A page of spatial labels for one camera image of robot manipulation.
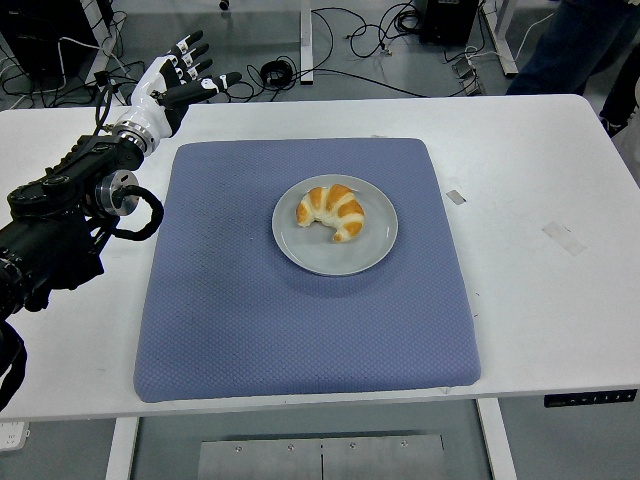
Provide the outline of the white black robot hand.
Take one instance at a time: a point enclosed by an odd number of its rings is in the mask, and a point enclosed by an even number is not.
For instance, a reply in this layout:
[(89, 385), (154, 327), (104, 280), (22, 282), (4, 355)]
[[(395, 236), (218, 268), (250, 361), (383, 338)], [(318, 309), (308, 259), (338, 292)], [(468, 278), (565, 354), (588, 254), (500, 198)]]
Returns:
[(178, 131), (189, 107), (225, 93), (242, 80), (239, 72), (212, 76), (209, 45), (195, 31), (156, 57), (131, 95), (131, 106), (114, 126), (116, 134), (140, 139), (147, 152)]

